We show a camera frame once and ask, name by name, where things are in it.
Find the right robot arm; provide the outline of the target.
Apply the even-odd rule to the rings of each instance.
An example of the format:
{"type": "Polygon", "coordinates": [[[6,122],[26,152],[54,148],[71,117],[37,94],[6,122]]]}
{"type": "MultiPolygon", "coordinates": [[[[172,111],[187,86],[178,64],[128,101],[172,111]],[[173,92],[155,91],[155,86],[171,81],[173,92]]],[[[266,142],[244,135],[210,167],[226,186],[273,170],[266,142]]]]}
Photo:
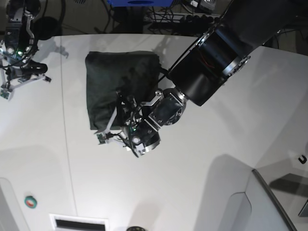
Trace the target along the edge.
{"type": "Polygon", "coordinates": [[[16,88],[37,80],[48,83],[48,67],[33,60],[38,52],[38,42],[59,35],[66,13],[66,2],[61,1],[58,20],[42,17],[37,21],[41,3],[39,0],[10,0],[6,5],[7,25],[0,42],[0,95],[6,98],[16,88]]]}

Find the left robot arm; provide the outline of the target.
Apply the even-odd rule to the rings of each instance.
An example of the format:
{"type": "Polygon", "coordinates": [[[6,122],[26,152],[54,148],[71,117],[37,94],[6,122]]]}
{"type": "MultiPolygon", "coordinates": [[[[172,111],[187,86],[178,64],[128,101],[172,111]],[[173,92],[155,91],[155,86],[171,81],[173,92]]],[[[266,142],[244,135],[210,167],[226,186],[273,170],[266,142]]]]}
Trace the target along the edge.
{"type": "Polygon", "coordinates": [[[96,132],[99,143],[115,141],[136,157],[153,150],[160,143],[159,130],[179,121],[187,101],[203,105],[256,48],[307,6],[305,0],[232,0],[218,22],[163,72],[173,88],[155,89],[151,99],[140,103],[118,93],[106,127],[96,132]]]}

